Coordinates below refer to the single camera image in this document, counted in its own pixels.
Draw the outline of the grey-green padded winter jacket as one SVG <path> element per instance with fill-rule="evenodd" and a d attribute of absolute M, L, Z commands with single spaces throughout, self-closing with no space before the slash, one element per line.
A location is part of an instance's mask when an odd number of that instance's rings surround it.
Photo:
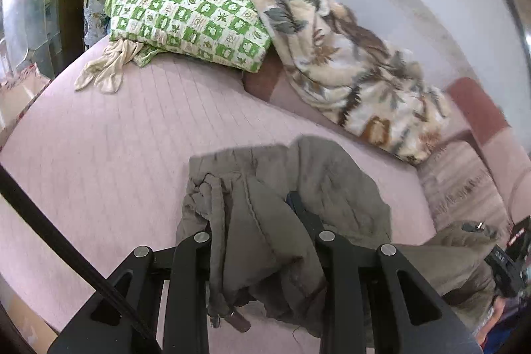
<path fill-rule="evenodd" d="M 291 191 L 352 245 L 373 249 L 392 239 L 391 210 L 373 179 L 339 144 L 313 136 L 192 157 L 177 237 L 211 232 L 213 315 L 258 301 L 270 318 L 320 336 L 325 274 L 286 202 Z"/>

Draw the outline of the cream cloth under pillow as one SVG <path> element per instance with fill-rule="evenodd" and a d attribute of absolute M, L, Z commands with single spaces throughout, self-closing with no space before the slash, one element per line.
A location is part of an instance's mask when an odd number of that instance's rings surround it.
<path fill-rule="evenodd" d="M 100 57 L 85 64 L 75 81 L 75 91 L 82 91 L 93 84 L 102 94 L 117 93 L 123 80 L 124 66 L 133 60 L 142 47 L 142 43 L 129 39 L 111 41 Z"/>

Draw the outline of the pink quilted bed sheet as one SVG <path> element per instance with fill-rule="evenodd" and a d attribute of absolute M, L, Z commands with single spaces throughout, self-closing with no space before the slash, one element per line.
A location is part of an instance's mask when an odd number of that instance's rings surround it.
<path fill-rule="evenodd" d="M 435 232 L 417 170 L 357 141 L 297 98 L 287 108 L 248 94 L 237 71 L 177 55 L 125 67 L 116 94 L 76 92 L 101 40 L 29 108 L 1 152 L 5 170 L 102 275 L 139 245 L 171 247 L 192 156 L 287 145 L 301 135 L 339 143 L 390 206 L 392 239 L 420 245 Z"/>

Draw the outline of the beige brown leaf-pattern blanket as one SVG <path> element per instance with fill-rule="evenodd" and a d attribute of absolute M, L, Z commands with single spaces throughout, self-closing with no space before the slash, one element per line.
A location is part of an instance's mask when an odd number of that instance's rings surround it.
<path fill-rule="evenodd" d="M 361 27 L 334 0 L 251 2 L 301 100 L 402 161 L 428 159 L 450 109 L 411 53 Z"/>

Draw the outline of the pink brown headboard cushion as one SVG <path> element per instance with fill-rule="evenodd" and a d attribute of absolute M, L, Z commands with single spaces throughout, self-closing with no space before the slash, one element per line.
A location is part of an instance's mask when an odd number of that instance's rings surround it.
<path fill-rule="evenodd" d="M 258 99 L 320 124 L 345 137 L 344 129 L 304 103 L 287 82 L 277 53 L 271 49 L 259 72 L 244 73 L 244 89 Z M 530 159 L 512 127 L 491 97 L 473 79 L 461 77 L 446 88 L 450 123 L 442 133 L 445 144 L 471 144 L 491 172 L 513 222 L 530 215 Z"/>

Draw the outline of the green white checkered pillow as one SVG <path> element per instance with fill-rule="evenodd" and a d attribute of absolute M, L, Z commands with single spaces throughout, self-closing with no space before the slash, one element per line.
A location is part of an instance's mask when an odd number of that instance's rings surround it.
<path fill-rule="evenodd" d="M 111 40 L 142 45 L 138 66 L 171 52 L 256 73 L 271 45 L 250 0 L 105 0 L 105 13 Z"/>

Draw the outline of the striped beige woven blanket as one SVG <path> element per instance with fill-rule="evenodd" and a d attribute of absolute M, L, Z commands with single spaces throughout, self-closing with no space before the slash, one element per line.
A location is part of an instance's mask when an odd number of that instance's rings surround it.
<path fill-rule="evenodd" d="M 454 141 L 441 147 L 418 168 L 436 231 L 458 221 L 483 222 L 505 246 L 512 222 L 491 174 L 473 147 Z"/>

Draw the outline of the white patterned paper gift bag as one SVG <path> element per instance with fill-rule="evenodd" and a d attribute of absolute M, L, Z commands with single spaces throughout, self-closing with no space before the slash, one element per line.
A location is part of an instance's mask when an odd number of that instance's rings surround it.
<path fill-rule="evenodd" d="M 42 75 L 36 63 L 1 82 L 1 147 L 5 146 L 14 128 L 49 83 L 50 79 Z"/>

